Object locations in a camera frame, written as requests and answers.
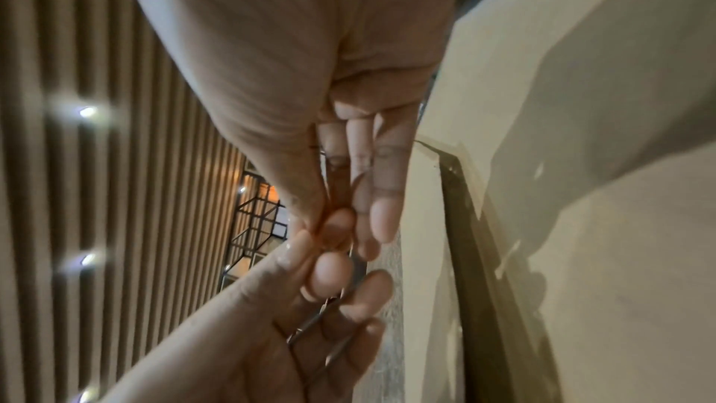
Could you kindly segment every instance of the human hand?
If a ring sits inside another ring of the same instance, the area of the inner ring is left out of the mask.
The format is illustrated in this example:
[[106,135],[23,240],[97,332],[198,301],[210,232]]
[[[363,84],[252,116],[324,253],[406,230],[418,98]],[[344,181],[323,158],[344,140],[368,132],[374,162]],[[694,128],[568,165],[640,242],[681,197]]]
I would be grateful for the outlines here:
[[454,1],[139,3],[217,128],[278,188],[295,228],[313,231],[326,212],[353,207],[355,250],[372,260],[398,229],[418,104]]
[[392,280],[368,274],[289,345],[320,307],[300,292],[317,255],[311,234],[298,233],[182,323],[104,401],[342,401],[375,359],[384,324],[374,317]]

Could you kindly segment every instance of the slatted ceiling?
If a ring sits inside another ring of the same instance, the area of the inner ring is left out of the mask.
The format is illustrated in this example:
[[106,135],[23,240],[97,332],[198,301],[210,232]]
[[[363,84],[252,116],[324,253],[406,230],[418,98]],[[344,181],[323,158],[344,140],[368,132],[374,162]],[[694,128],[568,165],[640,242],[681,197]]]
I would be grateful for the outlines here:
[[134,0],[0,0],[0,66],[0,402],[104,392],[216,293],[243,156]]

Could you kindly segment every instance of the black metal frame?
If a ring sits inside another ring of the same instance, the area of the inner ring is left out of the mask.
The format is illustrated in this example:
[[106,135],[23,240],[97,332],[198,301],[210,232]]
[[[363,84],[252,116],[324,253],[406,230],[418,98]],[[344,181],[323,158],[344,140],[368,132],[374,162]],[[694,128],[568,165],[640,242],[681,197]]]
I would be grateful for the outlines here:
[[[266,244],[272,237],[285,241],[289,233],[289,226],[283,222],[277,221],[278,210],[285,207],[285,205],[281,204],[280,200],[278,202],[269,200],[269,193],[271,192],[272,186],[264,179],[264,177],[254,172],[244,171],[244,176],[242,178],[245,180],[251,178],[256,182],[256,195],[244,203],[240,203],[242,194],[239,191],[236,192],[236,201],[234,202],[229,235],[231,235],[234,228],[236,228],[236,222],[242,214],[248,215],[248,227],[235,237],[230,238],[227,242],[226,249],[224,250],[224,259],[222,260],[222,272],[219,275],[218,291],[222,291],[228,284],[232,284],[237,280],[237,278],[229,275],[228,271],[237,265],[241,259],[249,257],[251,259],[249,267],[252,267],[255,263],[266,256],[266,254],[259,252],[264,244]],[[266,193],[262,197],[260,194],[262,192],[261,189],[263,188],[266,189]],[[261,205],[263,207],[263,213],[257,212],[259,210],[260,202],[263,202]],[[257,220],[258,226],[254,227],[254,223]],[[264,231],[264,222],[268,222],[269,231]],[[283,235],[274,233],[277,226],[283,227]],[[256,232],[253,241],[251,241],[252,231]],[[268,236],[263,241],[260,241],[262,234],[267,234]],[[231,252],[236,251],[236,249],[239,250],[239,255],[235,260],[232,260],[229,263],[230,257],[233,255]]]

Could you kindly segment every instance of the beige wall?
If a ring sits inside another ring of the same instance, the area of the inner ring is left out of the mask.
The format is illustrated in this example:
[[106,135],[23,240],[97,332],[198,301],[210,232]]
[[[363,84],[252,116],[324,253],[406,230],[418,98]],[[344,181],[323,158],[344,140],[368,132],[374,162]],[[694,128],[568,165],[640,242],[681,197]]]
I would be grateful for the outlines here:
[[483,396],[713,401],[716,0],[485,0],[418,139],[474,204],[494,307],[463,288],[465,336],[494,311],[474,342],[502,343],[507,382]]
[[0,126],[0,402],[106,389],[216,292],[242,155],[134,0],[0,0]]

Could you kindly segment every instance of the pinky finger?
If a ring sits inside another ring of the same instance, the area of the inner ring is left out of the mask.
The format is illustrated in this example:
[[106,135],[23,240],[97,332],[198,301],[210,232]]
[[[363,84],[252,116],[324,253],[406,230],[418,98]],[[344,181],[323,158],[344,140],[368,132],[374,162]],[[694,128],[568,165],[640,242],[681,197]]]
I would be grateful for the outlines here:
[[308,386],[308,402],[338,403],[350,395],[375,360],[385,330],[385,324],[377,318],[361,326],[341,354]]

